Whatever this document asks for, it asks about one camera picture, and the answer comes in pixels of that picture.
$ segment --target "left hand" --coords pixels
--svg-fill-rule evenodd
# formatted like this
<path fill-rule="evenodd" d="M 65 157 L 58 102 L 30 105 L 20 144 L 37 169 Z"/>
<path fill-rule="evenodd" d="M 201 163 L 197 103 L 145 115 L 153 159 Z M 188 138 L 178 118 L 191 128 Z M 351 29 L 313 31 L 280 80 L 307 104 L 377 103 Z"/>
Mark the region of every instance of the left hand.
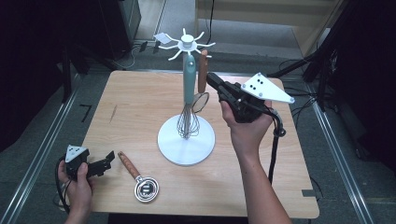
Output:
<path fill-rule="evenodd" d="M 58 169 L 59 180 L 68 185 L 67 197 L 70 201 L 70 213 L 66 223 L 85 223 L 92 209 L 92 183 L 87 180 L 88 164 L 83 162 L 78 168 L 78 181 L 69 179 L 61 161 Z"/>

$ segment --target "hand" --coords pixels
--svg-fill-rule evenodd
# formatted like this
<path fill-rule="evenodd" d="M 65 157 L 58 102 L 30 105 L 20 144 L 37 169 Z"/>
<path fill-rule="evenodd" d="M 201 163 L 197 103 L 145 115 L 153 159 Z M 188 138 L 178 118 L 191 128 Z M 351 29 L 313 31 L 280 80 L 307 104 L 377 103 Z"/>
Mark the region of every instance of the hand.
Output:
<path fill-rule="evenodd" d="M 231 140 L 238 158 L 258 159 L 262 138 L 273 122 L 271 116 L 262 114 L 251 123 L 237 123 L 228 103 L 221 101 L 220 104 L 223 119 L 231 129 Z M 265 101 L 265 105 L 271 107 L 272 102 Z"/>
<path fill-rule="evenodd" d="M 83 162 L 78 168 L 78 181 L 70 180 L 61 161 L 58 169 L 59 180 L 68 185 L 67 196 L 70 201 L 70 213 L 66 223 L 85 223 L 91 212 L 92 183 L 87 180 L 88 164 Z"/>

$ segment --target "whisk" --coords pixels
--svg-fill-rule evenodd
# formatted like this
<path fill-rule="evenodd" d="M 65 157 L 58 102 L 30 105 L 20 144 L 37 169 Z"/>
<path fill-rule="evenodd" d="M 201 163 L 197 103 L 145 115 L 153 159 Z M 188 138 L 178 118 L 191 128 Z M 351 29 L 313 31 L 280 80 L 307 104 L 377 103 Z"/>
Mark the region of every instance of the whisk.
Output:
<path fill-rule="evenodd" d="M 196 67 L 194 57 L 187 54 L 185 55 L 183 64 L 184 107 L 177 120 L 178 134 L 184 139 L 195 136 L 199 132 L 199 121 L 192 110 L 196 79 L 195 73 Z"/>

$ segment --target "wooden handle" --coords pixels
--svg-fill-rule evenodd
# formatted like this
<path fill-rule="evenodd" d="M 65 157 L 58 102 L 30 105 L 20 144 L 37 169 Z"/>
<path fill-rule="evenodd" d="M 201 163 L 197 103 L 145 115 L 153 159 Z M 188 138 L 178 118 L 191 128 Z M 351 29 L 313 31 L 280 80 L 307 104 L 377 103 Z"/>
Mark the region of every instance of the wooden handle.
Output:
<path fill-rule="evenodd" d="M 137 171 L 136 167 L 132 164 L 132 162 L 128 159 L 128 157 L 121 151 L 119 152 L 120 160 L 122 164 L 124 164 L 125 168 L 128 170 L 129 174 L 131 174 L 134 179 L 140 176 L 139 172 Z"/>
<path fill-rule="evenodd" d="M 206 76 L 207 76 L 207 49 L 201 51 L 201 57 L 199 59 L 199 70 L 198 70 L 198 92 L 204 93 L 206 88 Z"/>

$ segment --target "metal ring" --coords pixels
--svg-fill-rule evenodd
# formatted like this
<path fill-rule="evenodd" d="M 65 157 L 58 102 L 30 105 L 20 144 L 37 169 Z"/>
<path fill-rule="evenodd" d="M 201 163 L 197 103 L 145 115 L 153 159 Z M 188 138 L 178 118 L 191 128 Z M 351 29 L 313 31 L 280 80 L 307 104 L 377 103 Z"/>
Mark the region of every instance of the metal ring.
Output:
<path fill-rule="evenodd" d="M 134 187 L 134 196 L 142 203 L 151 202 L 160 191 L 158 182 L 151 177 L 144 177 L 141 182 L 138 182 Z"/>

